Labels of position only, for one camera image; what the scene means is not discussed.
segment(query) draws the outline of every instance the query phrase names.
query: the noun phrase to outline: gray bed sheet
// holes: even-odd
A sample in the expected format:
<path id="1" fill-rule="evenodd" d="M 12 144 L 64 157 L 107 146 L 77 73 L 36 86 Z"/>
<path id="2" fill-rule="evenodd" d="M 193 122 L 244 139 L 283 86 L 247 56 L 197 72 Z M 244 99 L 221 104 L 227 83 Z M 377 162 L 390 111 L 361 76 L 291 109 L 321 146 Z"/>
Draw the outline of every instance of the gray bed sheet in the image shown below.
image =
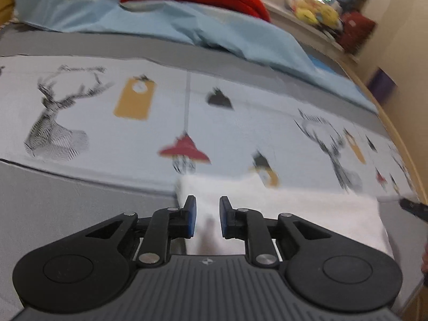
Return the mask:
<path id="1" fill-rule="evenodd" d="M 139 36 L 61 34 L 9 25 L 0 32 L 0 56 L 12 55 L 145 58 L 281 92 L 387 136 L 376 114 L 301 80 L 222 50 Z M 23 253 L 123 211 L 135 211 L 144 217 L 159 208 L 176 205 L 173 194 L 74 180 L 22 168 L 7 161 L 0 162 L 0 177 L 0 211 L 2 223 L 7 223 L 0 228 L 0 321 L 12 317 L 20 306 L 11 281 L 12 269 Z M 422 281 L 418 266 L 427 226 L 402 211 L 398 202 L 391 199 L 381 202 L 381 218 L 404 273 L 403 288 L 393 308 L 399 312 Z"/>

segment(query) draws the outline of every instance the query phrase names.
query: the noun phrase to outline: hand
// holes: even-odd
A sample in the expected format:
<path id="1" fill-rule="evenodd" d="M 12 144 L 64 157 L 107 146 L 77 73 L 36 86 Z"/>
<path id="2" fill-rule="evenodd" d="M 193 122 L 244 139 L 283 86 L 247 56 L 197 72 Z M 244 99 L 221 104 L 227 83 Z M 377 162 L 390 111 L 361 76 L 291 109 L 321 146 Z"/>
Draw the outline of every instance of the hand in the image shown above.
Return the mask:
<path id="1" fill-rule="evenodd" d="M 428 243 L 425 245 L 425 252 L 422 255 L 422 261 L 421 271 L 423 273 L 428 273 Z"/>

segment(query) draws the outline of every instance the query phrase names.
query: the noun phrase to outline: ribbed gray surface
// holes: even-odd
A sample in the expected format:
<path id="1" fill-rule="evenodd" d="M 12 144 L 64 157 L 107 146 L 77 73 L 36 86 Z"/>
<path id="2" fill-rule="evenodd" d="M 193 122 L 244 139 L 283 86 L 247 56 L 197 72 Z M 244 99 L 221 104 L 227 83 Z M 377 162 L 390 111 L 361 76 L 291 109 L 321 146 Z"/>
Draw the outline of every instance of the ribbed gray surface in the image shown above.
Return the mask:
<path id="1" fill-rule="evenodd" d="M 75 315 L 25 309 L 16 321 L 393 321 L 389 310 L 347 316 L 319 311 L 294 296 L 274 270 L 243 256 L 173 256 L 140 270 L 130 287 L 103 307 Z"/>

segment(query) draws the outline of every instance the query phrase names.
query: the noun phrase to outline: deer illustration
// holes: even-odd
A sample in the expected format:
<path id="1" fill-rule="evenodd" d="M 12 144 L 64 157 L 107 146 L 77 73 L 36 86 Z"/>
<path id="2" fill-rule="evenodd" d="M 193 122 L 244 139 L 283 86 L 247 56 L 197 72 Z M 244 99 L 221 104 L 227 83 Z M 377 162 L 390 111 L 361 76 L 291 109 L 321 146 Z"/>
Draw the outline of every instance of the deer illustration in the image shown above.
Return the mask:
<path id="1" fill-rule="evenodd" d="M 38 80 L 37 88 L 44 95 L 41 102 L 45 108 L 32 126 L 24 143 L 27 152 L 32 156 L 69 161 L 87 150 L 88 136 L 84 131 L 70 130 L 59 125 L 56 122 L 59 111 L 72 107 L 76 99 L 99 95 L 113 84 L 102 84 L 97 74 L 94 74 L 96 84 L 92 88 L 86 89 L 82 84 L 76 94 L 54 100 L 53 86 L 56 82 L 48 82 L 58 74 L 59 72 L 45 80 Z"/>
<path id="2" fill-rule="evenodd" d="M 347 171 L 342 167 L 342 165 L 340 165 L 339 150 L 343 148 L 343 146 L 345 145 L 345 142 L 342 136 L 332 127 L 332 125 L 317 124 L 311 121 L 303 121 L 302 126 L 300 126 L 297 122 L 296 124 L 307 137 L 309 137 L 312 141 L 316 142 L 320 146 L 321 150 L 329 156 L 331 163 L 333 164 L 333 170 L 336 174 L 336 177 L 337 177 L 337 180 L 339 181 L 340 186 L 343 189 L 350 188 L 354 191 L 360 191 L 361 190 L 360 177 L 355 172 Z M 330 135 L 331 142 L 329 147 L 327 147 L 328 143 L 326 144 L 325 142 L 323 142 L 318 138 L 314 129 L 312 130 L 312 134 L 308 132 L 307 127 L 309 124 L 314 124 L 317 127 L 322 127 L 322 128 L 327 127 L 328 129 L 332 129 L 334 131 L 333 133 L 334 137 Z"/>

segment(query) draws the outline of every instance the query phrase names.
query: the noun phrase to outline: red lamp print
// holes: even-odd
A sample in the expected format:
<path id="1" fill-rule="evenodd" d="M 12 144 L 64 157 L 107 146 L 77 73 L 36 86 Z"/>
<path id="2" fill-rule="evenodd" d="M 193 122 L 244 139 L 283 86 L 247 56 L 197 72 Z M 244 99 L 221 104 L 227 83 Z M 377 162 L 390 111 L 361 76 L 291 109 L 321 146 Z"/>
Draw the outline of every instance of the red lamp print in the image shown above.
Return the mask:
<path id="1" fill-rule="evenodd" d="M 175 171 L 180 174 L 195 171 L 195 162 L 211 163 L 208 156 L 196 148 L 190 136 L 184 132 L 178 137 L 175 144 L 160 150 L 162 157 L 172 158 Z"/>
<path id="2" fill-rule="evenodd" d="M 386 180 L 385 177 L 383 177 L 379 170 L 376 168 L 376 181 L 382 186 L 382 188 L 384 189 L 384 191 L 386 191 L 386 184 L 388 183 L 388 181 Z"/>

